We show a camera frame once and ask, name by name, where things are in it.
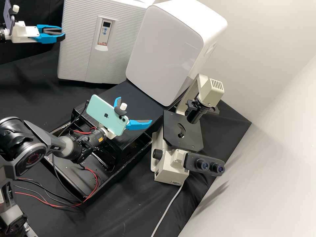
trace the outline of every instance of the ribbed panel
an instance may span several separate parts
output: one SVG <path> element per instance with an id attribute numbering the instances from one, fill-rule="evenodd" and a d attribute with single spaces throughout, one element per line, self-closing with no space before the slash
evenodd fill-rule
<path id="1" fill-rule="evenodd" d="M 104 16 L 117 19 L 118 25 L 109 61 L 104 67 L 103 83 L 124 81 L 145 11 L 145 7 L 114 0 L 65 0 L 62 28 L 66 39 L 60 46 L 58 77 L 86 80 L 97 16 Z"/>

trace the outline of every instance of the white backdrop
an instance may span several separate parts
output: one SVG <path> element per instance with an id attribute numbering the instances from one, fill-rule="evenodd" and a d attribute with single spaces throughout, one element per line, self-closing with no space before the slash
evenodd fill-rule
<path id="1" fill-rule="evenodd" d="M 203 73 L 253 125 L 180 237 L 315 236 L 316 2 L 201 2 L 228 21 Z"/>
<path id="2" fill-rule="evenodd" d="M 223 100 L 253 121 L 316 54 L 314 0 L 200 0 L 228 28 L 202 73 Z"/>

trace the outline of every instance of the table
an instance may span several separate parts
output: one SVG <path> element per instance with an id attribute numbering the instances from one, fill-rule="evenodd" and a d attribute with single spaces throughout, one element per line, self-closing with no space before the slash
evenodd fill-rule
<path id="1" fill-rule="evenodd" d="M 0 118 L 18 116 L 51 131 L 69 120 L 73 107 L 92 94 L 112 87 L 61 82 L 57 79 L 57 61 L 58 51 L 49 51 L 0 65 L 3 72 Z M 222 101 L 218 107 L 219 116 L 204 115 L 200 120 L 204 142 L 202 153 L 227 161 L 251 123 Z M 41 163 L 29 170 L 25 177 L 67 195 Z M 153 179 L 150 153 L 147 153 L 117 184 L 88 203 L 82 213 L 54 209 L 31 197 L 17 195 L 16 199 L 39 236 L 150 236 L 178 190 L 177 186 Z M 155 236 L 177 236 L 214 179 L 190 173 Z M 31 184 L 18 181 L 14 184 L 44 194 Z"/>

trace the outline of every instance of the microscope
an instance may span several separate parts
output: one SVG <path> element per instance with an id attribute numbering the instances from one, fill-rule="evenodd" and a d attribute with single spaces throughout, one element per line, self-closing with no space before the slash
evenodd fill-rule
<path id="1" fill-rule="evenodd" d="M 220 81 L 198 74 L 177 106 L 164 111 L 163 126 L 152 135 L 151 171 L 155 181 L 181 186 L 189 172 L 221 176 L 222 160 L 201 155 L 203 139 L 200 118 L 219 114 L 216 107 L 224 87 Z"/>

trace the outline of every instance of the smartphone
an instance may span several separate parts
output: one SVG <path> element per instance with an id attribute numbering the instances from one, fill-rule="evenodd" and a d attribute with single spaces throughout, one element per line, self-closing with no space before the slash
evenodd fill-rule
<path id="1" fill-rule="evenodd" d="M 92 95 L 87 107 L 87 114 L 117 136 L 123 134 L 129 121 L 127 116 L 118 115 L 112 105 L 97 95 Z"/>

